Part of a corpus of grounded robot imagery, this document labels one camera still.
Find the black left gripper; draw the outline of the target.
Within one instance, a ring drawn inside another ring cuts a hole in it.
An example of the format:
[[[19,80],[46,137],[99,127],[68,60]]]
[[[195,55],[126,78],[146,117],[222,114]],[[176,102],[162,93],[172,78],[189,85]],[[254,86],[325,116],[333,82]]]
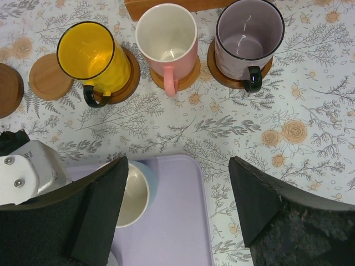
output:
[[[1,133],[1,205],[21,204],[72,182],[56,150],[22,130]]]

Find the light blue mug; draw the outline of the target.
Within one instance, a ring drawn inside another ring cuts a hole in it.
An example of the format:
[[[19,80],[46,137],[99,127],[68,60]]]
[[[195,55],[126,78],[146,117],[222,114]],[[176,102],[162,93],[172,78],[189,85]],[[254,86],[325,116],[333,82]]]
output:
[[[128,178],[120,207],[117,228],[137,222],[153,203],[158,190],[158,178],[153,170],[138,161],[128,162]]]

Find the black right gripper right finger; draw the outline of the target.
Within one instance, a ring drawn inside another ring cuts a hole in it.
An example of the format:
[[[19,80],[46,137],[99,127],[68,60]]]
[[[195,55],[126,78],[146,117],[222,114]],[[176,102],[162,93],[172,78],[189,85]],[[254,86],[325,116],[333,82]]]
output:
[[[354,206],[306,192],[239,157],[229,173],[254,265],[354,265]]]

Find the yellow mug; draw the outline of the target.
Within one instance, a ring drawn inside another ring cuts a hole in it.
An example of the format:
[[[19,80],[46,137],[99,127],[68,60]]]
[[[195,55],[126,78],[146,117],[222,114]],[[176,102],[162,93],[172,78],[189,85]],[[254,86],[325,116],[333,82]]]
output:
[[[80,22],[67,29],[57,46],[61,70],[83,84],[91,108],[105,106],[131,76],[131,65],[110,30],[97,22]]]

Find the light wooden coaster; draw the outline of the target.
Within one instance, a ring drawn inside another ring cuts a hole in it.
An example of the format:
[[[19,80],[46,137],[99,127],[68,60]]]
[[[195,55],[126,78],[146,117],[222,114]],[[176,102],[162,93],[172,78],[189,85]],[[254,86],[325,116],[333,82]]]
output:
[[[55,53],[39,58],[29,74],[29,85],[36,96],[58,100],[72,88],[74,80],[61,70]]]
[[[150,70],[150,75],[153,80],[153,82],[161,89],[164,89],[164,81],[163,77],[157,74],[152,68],[149,68]],[[192,86],[192,84],[196,81],[196,79],[199,77],[200,74],[200,59],[197,57],[194,68],[192,71],[188,74],[188,76],[184,77],[183,79],[180,79],[178,81],[178,91],[182,91],[187,89],[188,87]]]

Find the dark brown coaster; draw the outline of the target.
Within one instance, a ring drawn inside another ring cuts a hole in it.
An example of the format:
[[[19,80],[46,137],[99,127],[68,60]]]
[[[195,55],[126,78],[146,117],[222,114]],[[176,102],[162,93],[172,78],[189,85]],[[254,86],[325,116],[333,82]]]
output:
[[[134,54],[119,45],[108,67],[96,78],[92,86],[85,86],[85,93],[96,107],[123,102],[138,87],[140,66]]]
[[[241,45],[228,42],[224,46],[215,39],[208,49],[207,66],[220,84],[257,93],[271,68],[273,54],[255,40],[246,39]]]
[[[1,119],[20,105],[24,94],[23,79],[13,67],[1,63]]]

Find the purple mug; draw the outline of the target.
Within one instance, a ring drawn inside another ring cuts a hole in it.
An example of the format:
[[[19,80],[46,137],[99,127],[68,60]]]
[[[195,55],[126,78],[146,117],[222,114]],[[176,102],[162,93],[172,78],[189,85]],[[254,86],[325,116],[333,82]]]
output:
[[[262,72],[285,34],[281,12],[269,1],[241,0],[228,5],[216,24],[215,60],[219,71],[239,80],[248,93],[262,87]]]

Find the lavender tray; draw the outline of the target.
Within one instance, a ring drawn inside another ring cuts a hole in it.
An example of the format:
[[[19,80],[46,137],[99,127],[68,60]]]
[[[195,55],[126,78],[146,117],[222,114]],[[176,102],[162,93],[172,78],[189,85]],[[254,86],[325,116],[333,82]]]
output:
[[[134,224],[115,227],[106,265],[212,265],[209,222],[202,172],[186,155],[139,161],[158,178],[151,206]],[[99,166],[71,167],[77,181]]]

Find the orange wooden compartment box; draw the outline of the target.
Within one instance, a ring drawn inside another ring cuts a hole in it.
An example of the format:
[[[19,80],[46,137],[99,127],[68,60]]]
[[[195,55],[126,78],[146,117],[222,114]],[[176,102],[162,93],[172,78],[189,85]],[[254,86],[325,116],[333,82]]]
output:
[[[133,21],[138,21],[150,9],[161,8],[169,13],[171,7],[185,9],[188,12],[204,11],[208,9],[225,8],[231,4],[232,0],[133,0],[124,1],[125,7]]]

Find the pink mug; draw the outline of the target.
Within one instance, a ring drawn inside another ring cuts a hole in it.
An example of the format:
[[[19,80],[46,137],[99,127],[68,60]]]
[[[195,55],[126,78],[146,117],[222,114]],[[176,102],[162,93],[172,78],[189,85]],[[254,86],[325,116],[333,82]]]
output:
[[[136,25],[136,44],[149,66],[163,77],[167,96],[174,97],[178,81],[188,76],[197,59],[197,24],[191,12],[171,7],[150,9]]]

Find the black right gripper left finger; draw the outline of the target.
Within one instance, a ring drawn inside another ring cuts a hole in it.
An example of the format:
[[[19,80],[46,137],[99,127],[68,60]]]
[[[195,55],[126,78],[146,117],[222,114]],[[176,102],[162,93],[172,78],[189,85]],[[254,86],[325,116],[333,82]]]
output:
[[[106,265],[127,178],[121,157],[62,188],[1,206],[1,265]]]

